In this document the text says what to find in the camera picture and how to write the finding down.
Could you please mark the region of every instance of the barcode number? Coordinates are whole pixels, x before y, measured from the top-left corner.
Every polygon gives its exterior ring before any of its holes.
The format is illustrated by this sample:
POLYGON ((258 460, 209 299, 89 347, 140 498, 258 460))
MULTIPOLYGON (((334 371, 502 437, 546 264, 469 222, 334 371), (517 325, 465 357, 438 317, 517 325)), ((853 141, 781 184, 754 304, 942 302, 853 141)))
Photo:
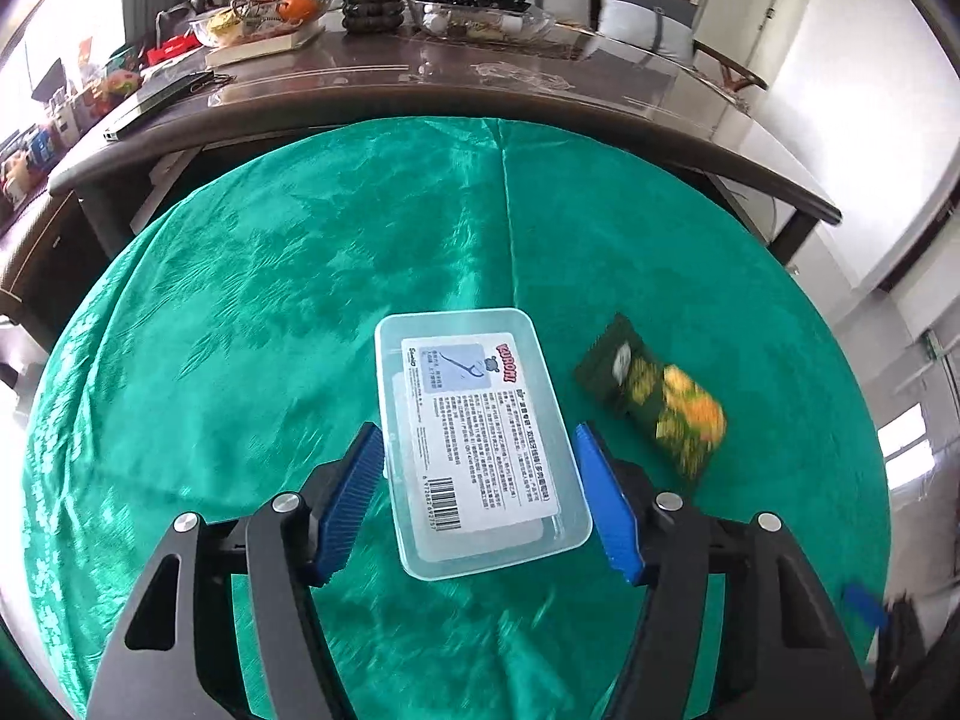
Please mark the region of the barcode number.
POLYGON ((460 526, 457 496, 453 491, 453 479, 428 479, 426 483, 427 506, 433 512, 435 531, 453 531, 460 526))

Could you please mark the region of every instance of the clear plastic box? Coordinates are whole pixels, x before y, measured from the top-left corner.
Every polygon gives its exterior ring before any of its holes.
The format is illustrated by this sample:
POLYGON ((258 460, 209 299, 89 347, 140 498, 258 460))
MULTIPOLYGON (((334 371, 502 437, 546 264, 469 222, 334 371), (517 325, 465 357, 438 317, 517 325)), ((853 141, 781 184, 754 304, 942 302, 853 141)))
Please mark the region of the clear plastic box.
POLYGON ((449 579, 589 538, 584 490, 527 314, 393 314, 374 339, 384 475, 407 573, 449 579))

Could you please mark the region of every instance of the white logo on package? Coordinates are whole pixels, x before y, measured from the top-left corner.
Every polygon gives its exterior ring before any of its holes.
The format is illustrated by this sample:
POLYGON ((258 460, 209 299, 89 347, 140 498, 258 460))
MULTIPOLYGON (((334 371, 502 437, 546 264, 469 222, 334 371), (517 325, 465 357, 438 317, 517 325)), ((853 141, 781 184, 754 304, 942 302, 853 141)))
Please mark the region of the white logo on package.
POLYGON ((418 485, 430 527, 470 533, 558 511, 510 333, 403 342, 418 485))

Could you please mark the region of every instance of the blue square on label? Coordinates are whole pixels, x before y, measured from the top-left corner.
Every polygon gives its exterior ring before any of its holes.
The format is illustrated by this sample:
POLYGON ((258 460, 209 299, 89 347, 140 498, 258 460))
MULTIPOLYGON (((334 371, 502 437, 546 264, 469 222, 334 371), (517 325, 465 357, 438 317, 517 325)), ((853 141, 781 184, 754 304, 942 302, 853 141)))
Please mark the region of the blue square on label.
POLYGON ((424 389, 431 394, 490 387, 490 374, 480 343, 421 346, 419 355, 424 389))

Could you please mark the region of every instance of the dark green snack package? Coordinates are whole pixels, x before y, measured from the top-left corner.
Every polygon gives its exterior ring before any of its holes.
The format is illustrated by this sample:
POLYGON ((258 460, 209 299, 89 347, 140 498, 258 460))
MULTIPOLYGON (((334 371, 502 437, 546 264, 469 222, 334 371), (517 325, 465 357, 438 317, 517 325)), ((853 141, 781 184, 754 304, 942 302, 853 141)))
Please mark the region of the dark green snack package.
POLYGON ((597 338, 573 371, 577 383, 696 480, 727 432, 727 418, 709 393, 675 365, 664 365, 623 314, 597 338))

